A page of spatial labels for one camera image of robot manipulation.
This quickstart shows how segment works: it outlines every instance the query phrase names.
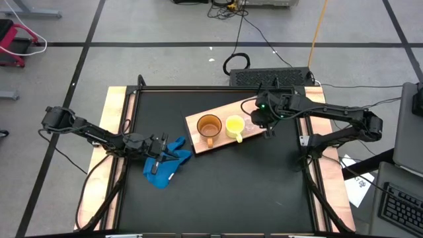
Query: mug handle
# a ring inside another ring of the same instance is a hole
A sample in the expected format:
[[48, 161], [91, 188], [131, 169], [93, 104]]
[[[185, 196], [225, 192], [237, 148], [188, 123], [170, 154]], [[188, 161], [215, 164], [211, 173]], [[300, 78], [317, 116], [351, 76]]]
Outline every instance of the mug handle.
[[241, 135], [241, 134], [237, 134], [237, 142], [238, 142], [238, 143], [243, 142], [243, 137], [242, 137], [242, 135]]
[[213, 148], [213, 139], [212, 138], [207, 138], [207, 145], [209, 148]]

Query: yellow cable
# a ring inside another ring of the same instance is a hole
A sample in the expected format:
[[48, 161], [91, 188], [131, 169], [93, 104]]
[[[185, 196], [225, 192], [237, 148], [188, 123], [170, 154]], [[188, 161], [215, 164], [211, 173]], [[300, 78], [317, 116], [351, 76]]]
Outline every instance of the yellow cable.
[[311, 50], [310, 50], [310, 55], [309, 55], [309, 64], [308, 64], [309, 68], [310, 68], [310, 65], [311, 65], [311, 58], [313, 58], [313, 51], [315, 49], [315, 42], [316, 42], [316, 39], [317, 39], [317, 34], [319, 33], [320, 24], [322, 23], [323, 16], [325, 15], [327, 4], [328, 4], [328, 0], [325, 0], [325, 4], [323, 5], [322, 13], [320, 14], [319, 23], [317, 24], [315, 37], [313, 39], [313, 43], [311, 44]]

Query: cup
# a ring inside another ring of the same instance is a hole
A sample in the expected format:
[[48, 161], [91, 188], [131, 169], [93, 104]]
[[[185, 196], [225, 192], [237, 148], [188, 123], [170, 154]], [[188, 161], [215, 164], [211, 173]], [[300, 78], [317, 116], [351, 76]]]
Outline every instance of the cup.
[[245, 122], [244, 118], [233, 115], [226, 119], [226, 135], [230, 138], [237, 139], [238, 143], [243, 142], [241, 133], [244, 130]]
[[222, 121], [215, 115], [204, 115], [197, 122], [197, 130], [207, 141], [207, 146], [213, 148], [213, 140], [216, 140], [222, 130]]

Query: gray floor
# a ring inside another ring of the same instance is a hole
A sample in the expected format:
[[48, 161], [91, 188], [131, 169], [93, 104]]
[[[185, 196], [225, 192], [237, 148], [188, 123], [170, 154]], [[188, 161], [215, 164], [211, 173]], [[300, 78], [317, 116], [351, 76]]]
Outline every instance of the gray floor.
[[[98, 2], [31, 1], [34, 7], [62, 11], [63, 18], [23, 20], [51, 42], [84, 42]], [[291, 10], [251, 9], [247, 18], [271, 42], [310, 42], [323, 2], [301, 0]], [[408, 41], [423, 42], [423, 2], [389, 2]], [[234, 42], [239, 18], [209, 19], [208, 7], [173, 5], [167, 0], [106, 0], [93, 42]], [[262, 38], [253, 27], [244, 24], [240, 41], [262, 42]], [[380, 0], [329, 1], [318, 41], [401, 42]], [[0, 87], [17, 89], [21, 96], [18, 101], [0, 100], [1, 127], [11, 132], [0, 141], [0, 237], [16, 234], [48, 145], [36, 131], [45, 107], [62, 105], [81, 50], [51, 47], [45, 54], [28, 57], [24, 69], [0, 68]], [[228, 76], [223, 74], [221, 66], [232, 50], [232, 47], [90, 48], [71, 108], [98, 124], [107, 88], [134, 85], [140, 73], [148, 85], [228, 85]], [[251, 57], [253, 68], [285, 67], [270, 48], [245, 47], [237, 51]], [[294, 67], [307, 65], [309, 48], [276, 48], [276, 51]], [[413, 52], [423, 62], [423, 49], [415, 48]], [[244, 67], [244, 61], [234, 59], [228, 67]], [[333, 85], [418, 82], [402, 48], [317, 48], [311, 70], [320, 82]], [[329, 103], [351, 106], [401, 95], [401, 89], [324, 88]], [[395, 142], [399, 103], [372, 110], [384, 120], [384, 134], [381, 141], [367, 146], [380, 153]], [[83, 139], [61, 136], [58, 148], [84, 169], [88, 168], [92, 147]], [[356, 142], [341, 147], [339, 153], [360, 159], [371, 156]], [[84, 174], [55, 153], [27, 235], [72, 231], [84, 178]], [[365, 227], [367, 218], [356, 217], [357, 224], [363, 224], [358, 226]]]

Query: orange mug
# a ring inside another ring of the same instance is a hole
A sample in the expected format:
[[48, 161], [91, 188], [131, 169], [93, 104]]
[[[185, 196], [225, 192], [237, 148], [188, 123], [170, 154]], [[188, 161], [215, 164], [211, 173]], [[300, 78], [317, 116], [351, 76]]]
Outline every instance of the orange mug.
[[197, 122], [197, 130], [207, 141], [207, 146], [213, 148], [213, 140], [219, 137], [222, 130], [222, 121], [215, 115], [204, 115]]

